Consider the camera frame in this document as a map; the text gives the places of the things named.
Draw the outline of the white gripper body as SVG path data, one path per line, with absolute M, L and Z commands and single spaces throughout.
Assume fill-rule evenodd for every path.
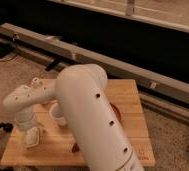
M 32 110 L 22 110 L 15 114 L 15 123 L 26 138 L 38 135 L 37 119 Z

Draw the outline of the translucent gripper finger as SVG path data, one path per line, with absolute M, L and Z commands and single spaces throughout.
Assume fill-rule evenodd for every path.
M 44 132 L 44 127 L 43 125 L 38 125 L 37 126 L 37 141 L 40 142 L 41 138 L 43 136 L 43 132 Z
M 17 133 L 17 140 L 20 145 L 24 145 L 25 143 L 25 133 L 24 132 L 18 132 Z

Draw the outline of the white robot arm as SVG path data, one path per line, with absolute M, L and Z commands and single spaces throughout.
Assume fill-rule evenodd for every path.
M 105 95 L 108 78 L 96 64 L 72 65 L 47 85 L 22 85 L 3 101 L 25 134 L 24 146 L 40 141 L 32 106 L 55 100 L 91 171 L 144 171 L 135 150 Z

